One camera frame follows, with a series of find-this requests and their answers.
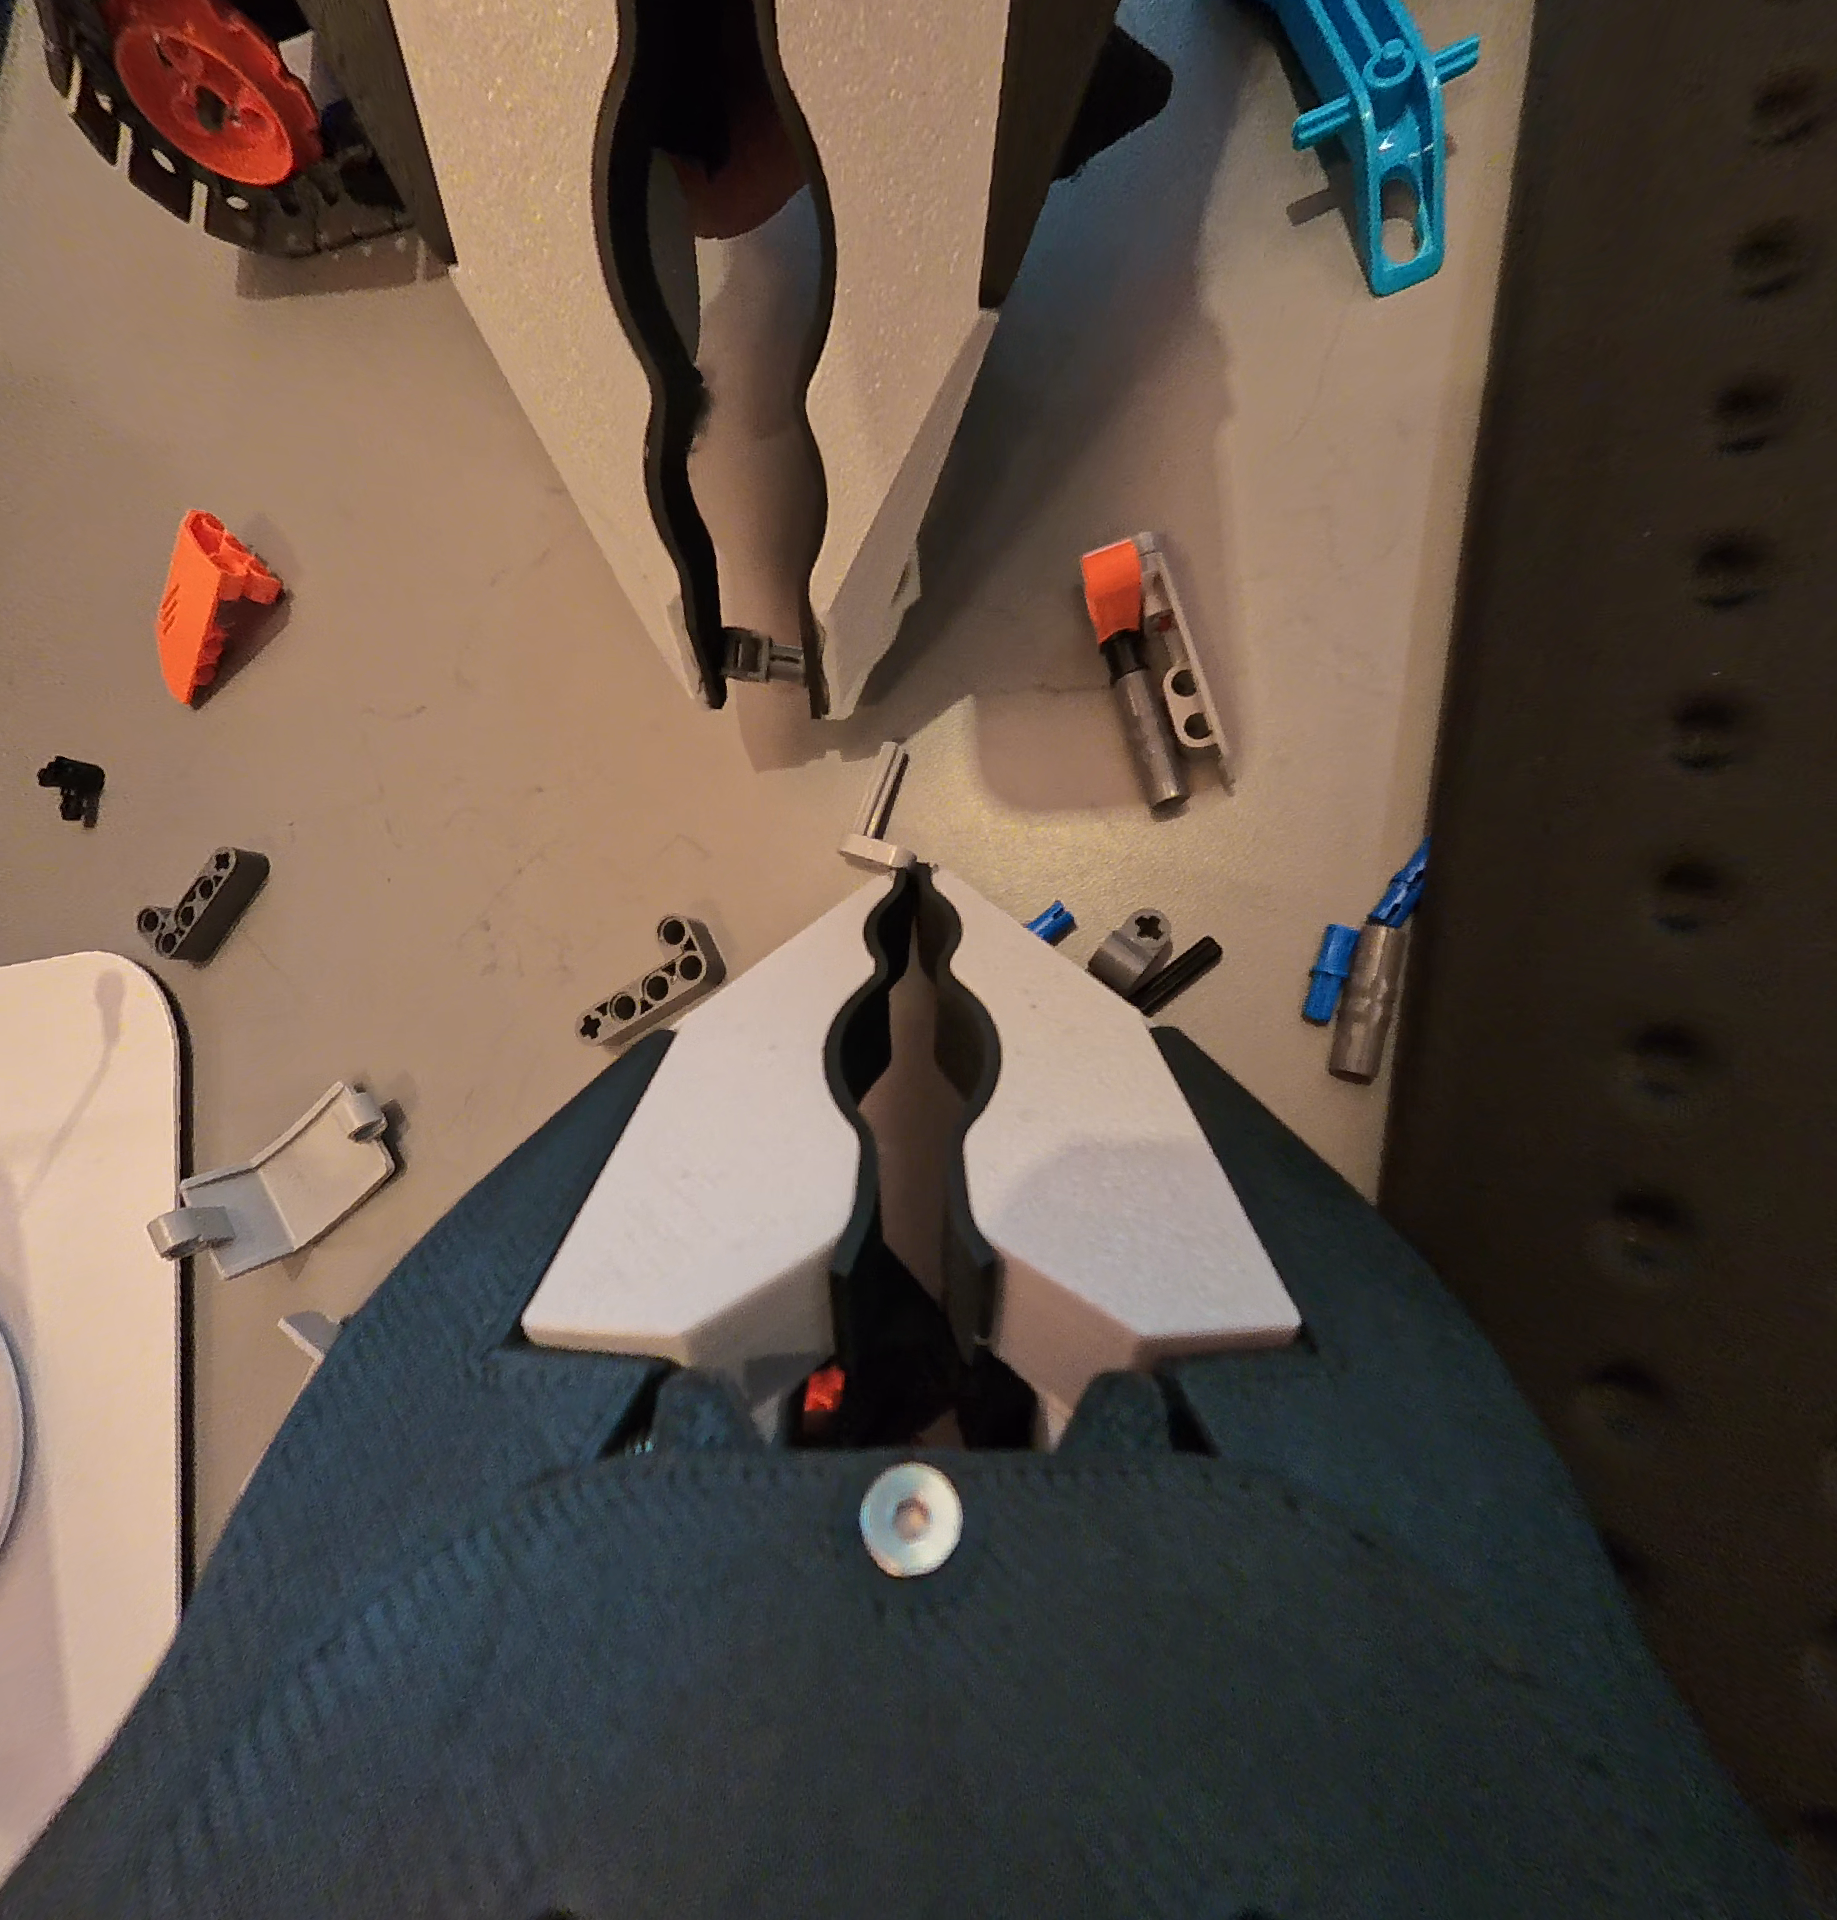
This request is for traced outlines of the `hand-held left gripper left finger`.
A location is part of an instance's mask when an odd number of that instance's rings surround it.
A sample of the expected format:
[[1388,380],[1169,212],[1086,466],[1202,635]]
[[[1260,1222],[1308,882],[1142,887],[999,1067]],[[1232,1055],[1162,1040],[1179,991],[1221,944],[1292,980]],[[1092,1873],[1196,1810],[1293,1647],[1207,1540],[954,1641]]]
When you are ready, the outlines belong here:
[[860,1101],[890,1061],[913,908],[909,873],[868,882],[665,1034],[520,1311],[529,1344],[711,1373],[775,1432],[837,1349],[832,1269],[880,1222]]

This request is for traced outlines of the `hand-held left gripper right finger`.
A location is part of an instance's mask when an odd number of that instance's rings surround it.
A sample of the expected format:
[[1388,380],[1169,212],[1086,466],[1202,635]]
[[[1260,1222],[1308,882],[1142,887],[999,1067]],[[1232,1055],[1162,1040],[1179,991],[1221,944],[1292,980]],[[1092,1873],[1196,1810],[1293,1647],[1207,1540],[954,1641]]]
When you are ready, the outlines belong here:
[[960,1103],[949,1322],[1031,1391],[1037,1439],[1102,1373],[1293,1344],[1301,1311],[1145,1015],[946,867],[916,880],[916,953]]

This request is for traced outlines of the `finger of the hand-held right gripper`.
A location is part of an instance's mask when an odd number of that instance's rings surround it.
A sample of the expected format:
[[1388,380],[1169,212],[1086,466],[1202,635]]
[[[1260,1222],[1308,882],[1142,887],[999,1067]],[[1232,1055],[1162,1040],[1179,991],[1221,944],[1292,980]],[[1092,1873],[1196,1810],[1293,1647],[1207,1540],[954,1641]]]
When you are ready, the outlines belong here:
[[916,595],[920,526],[999,324],[980,276],[1006,18],[1009,3],[775,3],[828,214],[832,305],[807,378],[828,715],[857,710]]
[[645,485],[651,383],[601,265],[591,166],[616,3],[392,3],[452,282],[665,662],[721,705]]

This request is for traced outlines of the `tracked toy robot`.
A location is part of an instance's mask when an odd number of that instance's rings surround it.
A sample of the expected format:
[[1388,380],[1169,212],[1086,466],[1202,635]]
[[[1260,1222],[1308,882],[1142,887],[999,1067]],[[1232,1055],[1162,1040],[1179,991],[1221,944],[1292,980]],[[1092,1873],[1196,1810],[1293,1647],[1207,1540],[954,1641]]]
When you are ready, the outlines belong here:
[[105,166],[179,224],[295,261],[416,233],[307,6],[37,3],[37,18]]

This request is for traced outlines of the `long dark grey angled beam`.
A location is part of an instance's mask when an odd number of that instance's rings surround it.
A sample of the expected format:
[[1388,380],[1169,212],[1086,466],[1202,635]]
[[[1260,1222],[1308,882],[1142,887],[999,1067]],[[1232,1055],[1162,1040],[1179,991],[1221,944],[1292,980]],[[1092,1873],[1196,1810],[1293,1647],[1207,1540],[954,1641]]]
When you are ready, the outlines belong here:
[[598,1048],[635,1043],[645,1031],[686,1013],[723,980],[723,959],[702,920],[665,917],[658,959],[643,975],[582,1008],[575,1034]]

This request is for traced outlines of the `long black axle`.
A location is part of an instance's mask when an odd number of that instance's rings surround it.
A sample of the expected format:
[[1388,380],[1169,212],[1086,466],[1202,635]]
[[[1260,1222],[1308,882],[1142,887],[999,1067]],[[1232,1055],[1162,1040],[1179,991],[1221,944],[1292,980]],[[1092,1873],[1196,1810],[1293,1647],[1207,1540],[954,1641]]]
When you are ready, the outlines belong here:
[[1162,966],[1145,971],[1145,978],[1124,998],[1139,1013],[1152,1019],[1162,1005],[1169,1005],[1195,980],[1214,971],[1218,959],[1221,959],[1218,941],[1202,935],[1191,946],[1167,959]]

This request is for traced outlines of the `grey axle connector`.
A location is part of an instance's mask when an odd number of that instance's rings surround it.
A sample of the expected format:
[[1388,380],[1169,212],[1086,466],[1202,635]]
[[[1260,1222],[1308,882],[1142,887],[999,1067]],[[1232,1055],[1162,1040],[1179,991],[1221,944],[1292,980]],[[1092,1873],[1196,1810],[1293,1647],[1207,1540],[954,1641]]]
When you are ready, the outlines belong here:
[[1145,908],[1123,920],[1089,956],[1089,971],[1113,995],[1131,998],[1172,953],[1169,917]]

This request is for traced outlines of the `grey tube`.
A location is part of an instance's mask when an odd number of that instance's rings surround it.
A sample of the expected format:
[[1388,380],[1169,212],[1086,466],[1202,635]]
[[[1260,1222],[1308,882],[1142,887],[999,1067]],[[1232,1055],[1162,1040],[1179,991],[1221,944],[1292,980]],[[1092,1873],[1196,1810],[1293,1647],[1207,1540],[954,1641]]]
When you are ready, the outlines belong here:
[[1383,1040],[1397,1008],[1410,925],[1363,921],[1330,1015],[1328,1072],[1350,1085],[1370,1085],[1383,1061]]

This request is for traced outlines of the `light grey curved panel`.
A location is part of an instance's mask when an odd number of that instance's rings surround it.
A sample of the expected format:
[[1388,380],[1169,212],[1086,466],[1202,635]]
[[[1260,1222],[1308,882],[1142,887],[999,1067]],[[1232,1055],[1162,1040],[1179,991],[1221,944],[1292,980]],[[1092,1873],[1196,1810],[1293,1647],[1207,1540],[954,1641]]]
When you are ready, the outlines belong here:
[[208,1253],[218,1276],[241,1276],[307,1249],[396,1169],[377,1098],[336,1081],[248,1162],[182,1178],[147,1238],[167,1263]]

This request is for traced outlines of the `cyan plastic tool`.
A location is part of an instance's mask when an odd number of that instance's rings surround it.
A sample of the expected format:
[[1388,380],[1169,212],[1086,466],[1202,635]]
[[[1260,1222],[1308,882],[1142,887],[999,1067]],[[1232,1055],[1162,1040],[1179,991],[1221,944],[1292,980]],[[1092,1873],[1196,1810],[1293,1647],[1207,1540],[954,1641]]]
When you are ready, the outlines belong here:
[[1428,47],[1407,3],[1252,3],[1292,60],[1306,110],[1292,124],[1293,150],[1318,150],[1330,177],[1289,203],[1301,226],[1344,212],[1374,299],[1440,272],[1445,159],[1451,151],[1445,88],[1481,60],[1481,36]]

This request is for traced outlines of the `orange angled block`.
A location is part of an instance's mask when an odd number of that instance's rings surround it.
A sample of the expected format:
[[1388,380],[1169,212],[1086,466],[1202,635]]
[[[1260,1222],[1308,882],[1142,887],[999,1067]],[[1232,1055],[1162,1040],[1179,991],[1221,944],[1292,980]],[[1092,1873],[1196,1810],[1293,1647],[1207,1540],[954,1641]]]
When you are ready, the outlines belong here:
[[241,607],[271,607],[283,578],[214,513],[179,517],[156,609],[160,669],[167,694],[193,706],[218,676]]

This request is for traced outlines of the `grey orange brick assembly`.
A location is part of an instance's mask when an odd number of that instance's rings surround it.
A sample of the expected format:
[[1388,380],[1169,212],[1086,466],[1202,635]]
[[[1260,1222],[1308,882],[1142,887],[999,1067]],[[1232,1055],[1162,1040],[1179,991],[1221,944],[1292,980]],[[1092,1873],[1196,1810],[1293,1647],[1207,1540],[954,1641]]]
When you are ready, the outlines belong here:
[[1120,706],[1124,743],[1151,814],[1167,816],[1191,794],[1188,759],[1215,767],[1236,786],[1236,758],[1214,680],[1195,645],[1167,552],[1134,534],[1083,554],[1083,600]]

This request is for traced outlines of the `short dark grey angled beam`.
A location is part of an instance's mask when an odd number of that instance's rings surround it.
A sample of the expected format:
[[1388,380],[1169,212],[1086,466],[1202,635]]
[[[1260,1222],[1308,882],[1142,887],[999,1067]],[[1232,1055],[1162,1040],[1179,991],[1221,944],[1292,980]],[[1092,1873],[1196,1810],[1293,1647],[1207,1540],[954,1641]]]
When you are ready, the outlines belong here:
[[156,956],[205,966],[236,920],[257,897],[271,861],[247,846],[218,846],[175,908],[140,908],[136,935]]

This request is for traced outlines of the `white book stand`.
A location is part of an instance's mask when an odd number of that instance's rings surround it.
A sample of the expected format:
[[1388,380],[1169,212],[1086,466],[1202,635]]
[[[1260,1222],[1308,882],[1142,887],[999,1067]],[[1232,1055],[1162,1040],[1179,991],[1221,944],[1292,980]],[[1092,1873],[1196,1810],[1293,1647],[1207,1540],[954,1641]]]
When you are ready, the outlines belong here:
[[179,1037],[109,949],[0,968],[0,1883],[182,1609]]

